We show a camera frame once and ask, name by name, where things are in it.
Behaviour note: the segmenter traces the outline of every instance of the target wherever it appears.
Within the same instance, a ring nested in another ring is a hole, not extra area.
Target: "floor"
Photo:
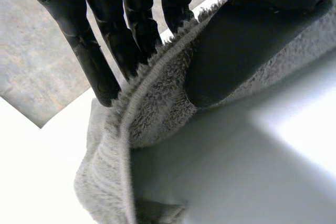
[[[191,9],[204,0],[193,0]],[[161,0],[154,0],[153,15],[159,31],[166,30]],[[79,63],[57,24],[36,0],[0,0],[0,96],[42,127],[89,88]],[[91,10],[88,18],[110,67],[119,70],[104,44]]]

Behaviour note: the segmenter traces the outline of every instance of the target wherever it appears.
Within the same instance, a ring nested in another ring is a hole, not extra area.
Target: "gray towel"
[[[151,213],[143,213],[145,207],[136,215],[130,148],[151,146],[169,138],[197,112],[186,99],[182,85],[197,44],[196,37],[221,4],[223,1],[203,10],[199,23],[196,20],[185,23],[175,38],[158,49],[148,66],[139,67],[139,76],[130,81],[111,108],[93,100],[87,152],[77,171],[75,191],[83,207],[99,224],[145,223],[143,216],[150,219]],[[222,103],[270,87],[335,46],[336,8],[333,6]],[[163,207],[148,222],[176,224],[183,218],[183,212],[184,207]]]

